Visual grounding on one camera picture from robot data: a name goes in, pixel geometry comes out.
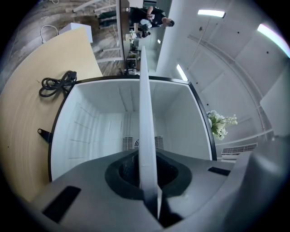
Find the table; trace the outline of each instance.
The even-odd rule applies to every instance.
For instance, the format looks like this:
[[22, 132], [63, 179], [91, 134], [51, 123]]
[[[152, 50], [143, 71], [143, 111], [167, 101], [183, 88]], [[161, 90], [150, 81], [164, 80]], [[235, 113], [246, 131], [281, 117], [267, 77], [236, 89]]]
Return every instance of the table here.
[[[77, 8], [73, 9], [73, 12], [77, 12], [84, 7], [87, 7], [91, 4], [94, 4], [100, 0], [91, 0], [88, 1], [81, 6], [78, 6]], [[116, 7], [116, 18], [117, 18], [117, 30], [118, 30], [118, 41], [119, 41], [119, 47], [118, 48], [108, 48], [104, 49], [103, 52], [107, 51], [116, 51], [119, 50], [121, 53], [120, 57], [110, 57], [110, 58], [104, 58], [97, 60], [98, 63], [102, 62], [109, 62], [109, 61], [117, 61], [117, 60], [126, 60], [129, 50], [130, 50], [130, 42], [125, 40], [125, 35], [129, 33], [129, 13], [125, 11], [125, 8], [130, 6], [130, 3], [128, 0], [116, 0], [116, 5], [108, 5], [102, 8], [99, 8], [97, 10], [94, 10], [95, 12], [98, 10], [103, 10], [109, 7]]]
[[68, 31], [33, 51], [13, 72], [0, 95], [0, 162], [12, 190], [28, 201], [49, 183], [48, 143], [38, 128], [51, 131], [63, 94], [42, 98], [45, 77], [67, 71], [77, 79], [101, 77], [84, 27]]

